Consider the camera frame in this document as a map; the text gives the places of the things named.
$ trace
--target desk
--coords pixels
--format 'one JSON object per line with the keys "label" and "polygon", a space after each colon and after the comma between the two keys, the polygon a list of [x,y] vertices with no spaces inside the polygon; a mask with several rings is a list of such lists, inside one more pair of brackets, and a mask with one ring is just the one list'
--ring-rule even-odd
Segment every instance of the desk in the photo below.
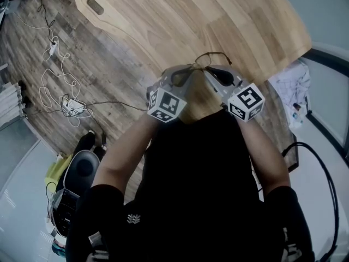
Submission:
{"label": "desk", "polygon": [[[96,27],[131,53],[155,81],[171,66],[208,51],[225,52],[233,67],[261,84],[311,48],[302,21],[287,0],[75,0]],[[215,59],[215,63],[226,63]],[[220,109],[202,77],[182,120]]]}

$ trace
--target wooden floor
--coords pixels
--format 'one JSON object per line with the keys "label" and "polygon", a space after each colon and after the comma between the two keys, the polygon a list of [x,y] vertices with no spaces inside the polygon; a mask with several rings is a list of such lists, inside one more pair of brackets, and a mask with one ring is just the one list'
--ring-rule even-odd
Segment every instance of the wooden floor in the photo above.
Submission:
{"label": "wooden floor", "polygon": [[[138,108],[146,108],[146,88],[156,78],[146,63],[136,60],[132,49],[111,39],[102,30],[94,27],[76,8],[74,0],[43,0],[49,22],[55,19],[52,30],[59,36],[61,54],[70,53],[64,62],[64,72],[71,73],[81,84],[79,100],[86,104],[120,100]],[[34,27],[45,27],[43,12],[37,13],[38,0],[24,0],[17,12],[20,18]],[[39,87],[41,75],[50,68],[61,73],[62,58],[54,54],[47,62],[42,60],[43,52],[49,47],[46,29],[32,29],[24,25],[14,14],[8,15],[0,34],[0,64],[9,63],[7,71],[1,72],[1,78],[11,82],[23,80],[27,85],[27,96],[33,102],[28,114],[39,110],[50,111],[41,105]],[[70,93],[63,79],[49,76],[44,84],[54,98]],[[271,86],[264,84],[261,91],[267,99],[262,116],[257,120],[280,150],[293,141],[287,127],[282,104]],[[130,125],[143,114],[120,104],[91,106],[95,119],[107,134],[110,146]],[[29,117],[30,123],[41,136],[57,151],[70,154],[78,140],[89,129],[101,133],[95,120],[81,120],[78,128],[72,127],[61,112],[42,113]],[[295,154],[288,157],[287,163],[295,162]],[[133,174],[125,195],[125,201],[131,200],[141,180],[143,161]]]}

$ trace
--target fiducial marker cube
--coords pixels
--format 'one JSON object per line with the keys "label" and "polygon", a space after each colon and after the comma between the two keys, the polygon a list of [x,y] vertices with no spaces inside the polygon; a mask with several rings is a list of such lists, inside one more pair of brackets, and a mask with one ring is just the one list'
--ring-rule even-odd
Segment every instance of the fiducial marker cube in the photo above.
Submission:
{"label": "fiducial marker cube", "polygon": [[177,118],[185,106],[186,101],[159,87],[151,94],[148,114],[167,123]]}
{"label": "fiducial marker cube", "polygon": [[250,84],[228,99],[228,111],[247,122],[262,111],[265,101],[257,86]]}

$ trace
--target power strip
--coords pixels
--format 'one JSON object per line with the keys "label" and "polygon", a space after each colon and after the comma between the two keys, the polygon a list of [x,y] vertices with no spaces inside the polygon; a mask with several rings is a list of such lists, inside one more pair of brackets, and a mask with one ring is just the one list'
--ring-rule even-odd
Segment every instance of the power strip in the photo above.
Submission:
{"label": "power strip", "polygon": [[62,100],[62,107],[64,107],[67,110],[68,114],[72,116],[82,114],[86,110],[85,105],[82,105],[79,102],[71,99],[68,101],[65,98],[63,98]]}
{"label": "power strip", "polygon": [[50,44],[50,55],[52,56],[55,53],[58,42],[53,42]]}

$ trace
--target white cloth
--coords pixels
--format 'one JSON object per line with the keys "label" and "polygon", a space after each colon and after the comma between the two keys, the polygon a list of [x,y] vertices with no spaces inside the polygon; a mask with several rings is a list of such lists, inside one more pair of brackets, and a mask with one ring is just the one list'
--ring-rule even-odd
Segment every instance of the white cloth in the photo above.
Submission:
{"label": "white cloth", "polygon": [[[307,113],[306,97],[310,88],[309,68],[302,61],[297,60],[282,72],[269,79],[271,85],[281,98],[284,105],[289,127],[298,128],[303,123]],[[301,109],[294,108],[294,103]]]}
{"label": "white cloth", "polygon": [[305,104],[310,87],[310,74],[306,64],[297,60],[269,79],[282,102],[293,107],[294,103]]}

